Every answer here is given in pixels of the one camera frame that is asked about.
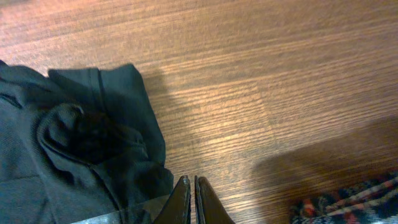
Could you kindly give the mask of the red plaid shirt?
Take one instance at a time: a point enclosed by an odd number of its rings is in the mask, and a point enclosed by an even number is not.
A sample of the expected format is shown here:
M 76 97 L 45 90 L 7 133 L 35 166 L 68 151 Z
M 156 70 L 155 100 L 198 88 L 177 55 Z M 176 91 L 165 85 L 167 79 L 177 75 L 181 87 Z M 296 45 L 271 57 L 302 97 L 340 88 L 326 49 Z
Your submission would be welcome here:
M 397 224 L 397 172 L 306 198 L 292 207 L 291 224 Z

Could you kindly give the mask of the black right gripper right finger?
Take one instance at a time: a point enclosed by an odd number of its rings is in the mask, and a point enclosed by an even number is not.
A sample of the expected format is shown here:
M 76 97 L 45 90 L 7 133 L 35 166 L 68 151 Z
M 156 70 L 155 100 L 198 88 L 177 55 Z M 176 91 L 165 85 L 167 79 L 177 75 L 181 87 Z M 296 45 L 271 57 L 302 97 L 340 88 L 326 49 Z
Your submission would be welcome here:
M 235 224 L 206 177 L 195 176 L 195 211 L 198 224 Z

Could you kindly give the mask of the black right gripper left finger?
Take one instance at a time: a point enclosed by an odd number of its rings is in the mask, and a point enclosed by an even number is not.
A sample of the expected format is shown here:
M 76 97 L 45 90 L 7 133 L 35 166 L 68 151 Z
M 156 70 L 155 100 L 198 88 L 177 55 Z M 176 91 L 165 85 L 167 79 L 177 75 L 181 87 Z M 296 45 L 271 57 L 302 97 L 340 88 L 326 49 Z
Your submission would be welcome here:
M 190 180 L 181 176 L 153 224 L 189 224 L 191 222 Z

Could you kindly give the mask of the black garment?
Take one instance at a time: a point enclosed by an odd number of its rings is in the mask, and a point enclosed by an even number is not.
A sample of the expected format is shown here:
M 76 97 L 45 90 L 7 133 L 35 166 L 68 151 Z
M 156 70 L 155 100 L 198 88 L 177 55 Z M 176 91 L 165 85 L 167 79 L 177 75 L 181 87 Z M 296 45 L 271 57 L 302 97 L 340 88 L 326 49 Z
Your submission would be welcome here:
M 151 223 L 171 193 L 165 142 L 141 74 L 1 64 L 1 222 Z

